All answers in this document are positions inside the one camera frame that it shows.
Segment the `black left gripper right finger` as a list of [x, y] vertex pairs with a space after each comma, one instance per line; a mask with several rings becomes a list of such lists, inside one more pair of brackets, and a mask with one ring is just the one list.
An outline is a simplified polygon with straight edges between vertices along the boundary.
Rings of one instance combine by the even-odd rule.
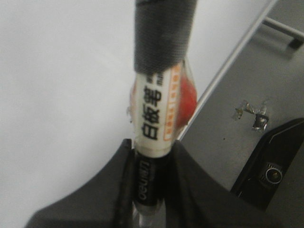
[[276, 218], [244, 202], [213, 180], [176, 141], [165, 184], [168, 228], [280, 228]]

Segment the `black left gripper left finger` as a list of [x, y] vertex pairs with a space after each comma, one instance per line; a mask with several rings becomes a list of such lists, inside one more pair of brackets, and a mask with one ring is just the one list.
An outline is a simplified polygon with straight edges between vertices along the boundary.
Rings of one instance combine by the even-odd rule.
[[28, 228], [133, 227], [134, 153], [124, 139], [111, 160], [85, 185], [38, 210]]

